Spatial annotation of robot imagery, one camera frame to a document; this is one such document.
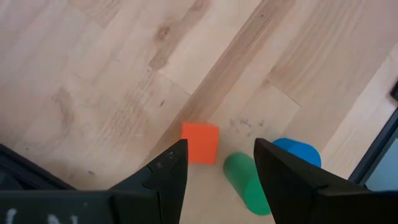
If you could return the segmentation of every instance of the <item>wood knot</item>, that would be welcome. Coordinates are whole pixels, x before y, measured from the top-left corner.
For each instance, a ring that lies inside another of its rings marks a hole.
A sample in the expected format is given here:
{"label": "wood knot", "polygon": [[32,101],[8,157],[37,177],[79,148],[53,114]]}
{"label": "wood knot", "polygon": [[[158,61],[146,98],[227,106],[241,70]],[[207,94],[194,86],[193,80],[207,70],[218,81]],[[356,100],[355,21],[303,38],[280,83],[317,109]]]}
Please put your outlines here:
{"label": "wood knot", "polygon": [[162,26],[156,34],[157,41],[164,41],[170,33],[170,26]]}

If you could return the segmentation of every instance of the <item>wood grain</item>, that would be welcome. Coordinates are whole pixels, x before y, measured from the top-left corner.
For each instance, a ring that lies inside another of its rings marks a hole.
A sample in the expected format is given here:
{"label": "wood grain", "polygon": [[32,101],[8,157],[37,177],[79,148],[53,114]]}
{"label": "wood grain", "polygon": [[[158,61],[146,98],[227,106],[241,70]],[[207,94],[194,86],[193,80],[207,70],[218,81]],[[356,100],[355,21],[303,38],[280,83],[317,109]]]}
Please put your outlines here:
{"label": "wood grain", "polygon": [[319,4],[268,77],[302,106],[285,135],[322,150],[396,43],[398,2]]}
{"label": "wood grain", "polygon": [[225,94],[242,74],[246,64],[252,60],[258,48],[264,43],[264,39],[270,36],[292,5],[293,1],[261,2],[144,163],[153,159],[179,138],[183,121],[204,122],[210,118]]}
{"label": "wood grain", "polygon": [[324,169],[346,179],[351,175],[397,108],[389,95],[397,74],[395,46],[322,151]]}
{"label": "wood grain", "polygon": [[56,92],[67,64],[68,50],[78,42],[87,24],[88,19],[82,13],[66,8],[56,28],[2,87],[0,100],[8,108],[0,112],[3,143],[12,147]]}
{"label": "wood grain", "polygon": [[108,26],[123,5],[123,0],[68,0],[68,2],[87,13],[102,28]]}
{"label": "wood grain", "polygon": [[314,145],[347,178],[397,103],[395,0],[2,0],[0,143],[79,189],[107,189],[180,137],[220,127],[190,164],[181,223],[273,223],[223,177],[256,137]]}

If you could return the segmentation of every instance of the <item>orange block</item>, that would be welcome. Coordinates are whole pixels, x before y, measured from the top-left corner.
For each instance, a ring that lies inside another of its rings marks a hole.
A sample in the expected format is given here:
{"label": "orange block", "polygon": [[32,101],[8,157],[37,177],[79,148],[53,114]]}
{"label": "orange block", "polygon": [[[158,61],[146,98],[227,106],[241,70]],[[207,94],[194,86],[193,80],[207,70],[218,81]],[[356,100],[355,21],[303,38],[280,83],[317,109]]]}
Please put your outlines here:
{"label": "orange block", "polygon": [[220,129],[212,124],[183,123],[181,139],[188,139],[189,163],[214,165]]}

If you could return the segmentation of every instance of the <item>cylinder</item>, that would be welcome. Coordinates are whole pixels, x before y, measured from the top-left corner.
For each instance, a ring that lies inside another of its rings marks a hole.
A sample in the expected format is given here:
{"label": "cylinder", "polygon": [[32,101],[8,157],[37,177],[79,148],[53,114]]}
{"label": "cylinder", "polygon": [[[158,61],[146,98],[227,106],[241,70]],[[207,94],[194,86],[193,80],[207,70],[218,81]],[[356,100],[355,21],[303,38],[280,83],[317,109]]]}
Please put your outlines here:
{"label": "cylinder", "polygon": [[252,213],[256,215],[271,213],[254,159],[242,152],[234,153],[224,161],[223,170],[226,178]]}
{"label": "cylinder", "polygon": [[281,138],[275,140],[273,144],[314,166],[322,167],[321,157],[318,151],[307,143],[299,142],[289,138]]}

